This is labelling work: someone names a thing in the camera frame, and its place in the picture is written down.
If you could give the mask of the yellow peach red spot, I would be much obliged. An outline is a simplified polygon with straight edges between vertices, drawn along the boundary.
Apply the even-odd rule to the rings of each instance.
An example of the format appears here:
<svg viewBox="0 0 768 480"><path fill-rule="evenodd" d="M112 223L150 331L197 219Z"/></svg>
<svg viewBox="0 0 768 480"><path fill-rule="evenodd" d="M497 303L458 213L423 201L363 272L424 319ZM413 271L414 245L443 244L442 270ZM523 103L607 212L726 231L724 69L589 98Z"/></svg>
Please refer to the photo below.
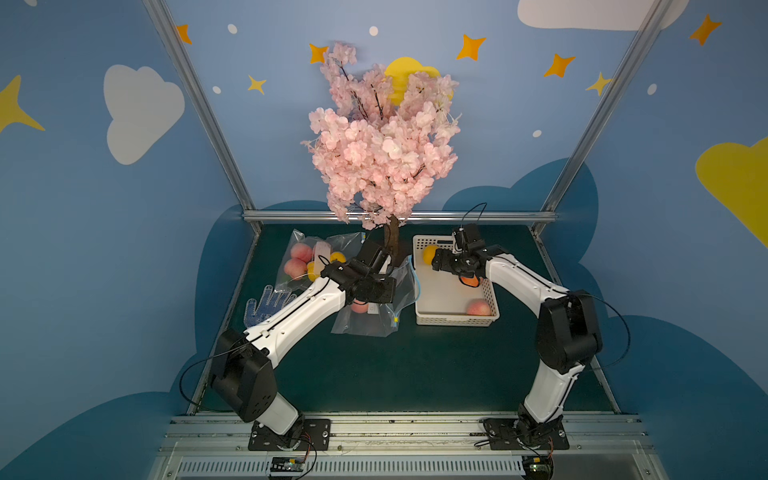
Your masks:
<svg viewBox="0 0 768 480"><path fill-rule="evenodd" d="M422 259L425 265L432 266L437 250L438 246L435 244L427 245L423 248Z"/></svg>

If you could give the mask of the clear zip-top bag blue zipper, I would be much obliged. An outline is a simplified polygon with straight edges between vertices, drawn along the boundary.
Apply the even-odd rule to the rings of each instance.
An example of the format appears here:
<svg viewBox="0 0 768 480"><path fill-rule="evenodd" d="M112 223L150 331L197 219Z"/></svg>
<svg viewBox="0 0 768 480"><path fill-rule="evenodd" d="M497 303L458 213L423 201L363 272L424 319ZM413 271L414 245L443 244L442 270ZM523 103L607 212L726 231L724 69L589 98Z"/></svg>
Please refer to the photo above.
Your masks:
<svg viewBox="0 0 768 480"><path fill-rule="evenodd" d="M285 262L291 259L290 249L295 243L303 242L313 248L314 258L311 262L315 263L315 267L317 268L320 276L320 273L326 264L331 263L329 258L333 252L342 252L348 261L358 254L364 241L366 240L366 236L367 234L364 232L355 232L321 238L316 236L307 236L303 232L294 229L289 236L287 246L280 262L275 284L273 285L274 289L276 291L290 291L293 293L296 291L306 290L313 283L307 279L307 275L302 279L291 280L283 272L283 266Z"/></svg>

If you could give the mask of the pink peach large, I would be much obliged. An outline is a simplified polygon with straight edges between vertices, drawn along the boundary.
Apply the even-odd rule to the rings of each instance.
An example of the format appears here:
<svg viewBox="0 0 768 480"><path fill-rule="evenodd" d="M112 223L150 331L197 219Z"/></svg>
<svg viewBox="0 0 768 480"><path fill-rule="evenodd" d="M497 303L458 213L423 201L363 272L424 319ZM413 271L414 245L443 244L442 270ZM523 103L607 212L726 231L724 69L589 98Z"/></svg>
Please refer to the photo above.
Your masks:
<svg viewBox="0 0 768 480"><path fill-rule="evenodd" d="M314 258L313 248L303 242L295 243L290 249L290 257L304 263L309 263Z"/></svg>

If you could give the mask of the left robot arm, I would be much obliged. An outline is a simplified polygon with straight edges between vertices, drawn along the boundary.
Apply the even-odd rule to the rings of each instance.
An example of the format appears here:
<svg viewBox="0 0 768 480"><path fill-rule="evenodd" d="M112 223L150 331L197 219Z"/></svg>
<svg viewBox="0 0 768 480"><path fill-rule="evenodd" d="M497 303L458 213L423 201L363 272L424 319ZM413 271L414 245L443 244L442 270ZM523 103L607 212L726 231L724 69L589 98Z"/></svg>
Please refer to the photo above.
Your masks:
<svg viewBox="0 0 768 480"><path fill-rule="evenodd" d="M297 438L302 415L278 392L274 370L315 326L353 302L392 302L396 280L382 272L388 259L368 239L351 259L325 264L311 286L268 319L244 332L226 330L211 360L212 390L242 421Z"/></svg>

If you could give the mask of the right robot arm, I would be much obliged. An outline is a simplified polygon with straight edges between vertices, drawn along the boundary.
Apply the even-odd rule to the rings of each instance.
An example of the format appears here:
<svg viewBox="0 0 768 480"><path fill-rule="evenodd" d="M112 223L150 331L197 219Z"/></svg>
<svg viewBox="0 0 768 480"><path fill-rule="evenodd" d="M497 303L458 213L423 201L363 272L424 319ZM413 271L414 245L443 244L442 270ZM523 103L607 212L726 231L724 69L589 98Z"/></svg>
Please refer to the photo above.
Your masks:
<svg viewBox="0 0 768 480"><path fill-rule="evenodd" d="M555 426L580 374L603 348L592 296L555 284L504 248L488 245L474 223L453 231L452 246L437 247L423 258L435 271L503 287L536 315L540 362L518 424L529 431Z"/></svg>

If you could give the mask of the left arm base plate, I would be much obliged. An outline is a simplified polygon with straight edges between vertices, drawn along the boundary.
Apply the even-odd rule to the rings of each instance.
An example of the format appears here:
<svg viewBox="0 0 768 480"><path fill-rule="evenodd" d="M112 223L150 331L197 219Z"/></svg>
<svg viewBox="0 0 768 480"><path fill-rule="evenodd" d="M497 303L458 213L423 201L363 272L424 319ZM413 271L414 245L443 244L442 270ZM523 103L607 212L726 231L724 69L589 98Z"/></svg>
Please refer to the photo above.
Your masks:
<svg viewBox="0 0 768 480"><path fill-rule="evenodd" d="M300 416L283 434L266 425L254 423L247 448L249 451L327 451L331 433L330 419L306 419Z"/></svg>

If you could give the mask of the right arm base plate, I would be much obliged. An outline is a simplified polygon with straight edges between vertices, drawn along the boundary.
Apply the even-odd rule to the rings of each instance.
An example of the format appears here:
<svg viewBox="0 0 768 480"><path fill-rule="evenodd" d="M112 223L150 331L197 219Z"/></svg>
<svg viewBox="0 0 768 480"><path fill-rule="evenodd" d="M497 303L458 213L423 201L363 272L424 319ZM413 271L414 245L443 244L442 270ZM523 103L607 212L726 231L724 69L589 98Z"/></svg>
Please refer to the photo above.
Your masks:
<svg viewBox="0 0 768 480"><path fill-rule="evenodd" d="M481 422L492 450L569 450L563 416L545 423L528 418L485 418Z"/></svg>

